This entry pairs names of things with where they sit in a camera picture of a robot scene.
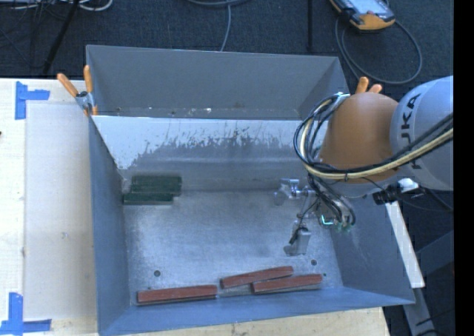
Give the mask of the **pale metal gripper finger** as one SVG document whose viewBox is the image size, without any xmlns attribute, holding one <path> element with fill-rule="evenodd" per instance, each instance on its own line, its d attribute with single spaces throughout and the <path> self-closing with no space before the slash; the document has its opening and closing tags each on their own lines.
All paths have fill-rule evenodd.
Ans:
<svg viewBox="0 0 474 336">
<path fill-rule="evenodd" d="M 287 256 L 305 255 L 311 237 L 311 231 L 306 227 L 306 223 L 293 222 L 293 228 L 288 244 L 284 247 Z"/>
<path fill-rule="evenodd" d="M 279 181 L 279 187 L 274 192 L 274 204 L 276 206 L 282 206 L 287 200 L 306 198 L 308 195 L 308 189 L 300 187 L 299 179 L 281 178 Z"/>
</svg>

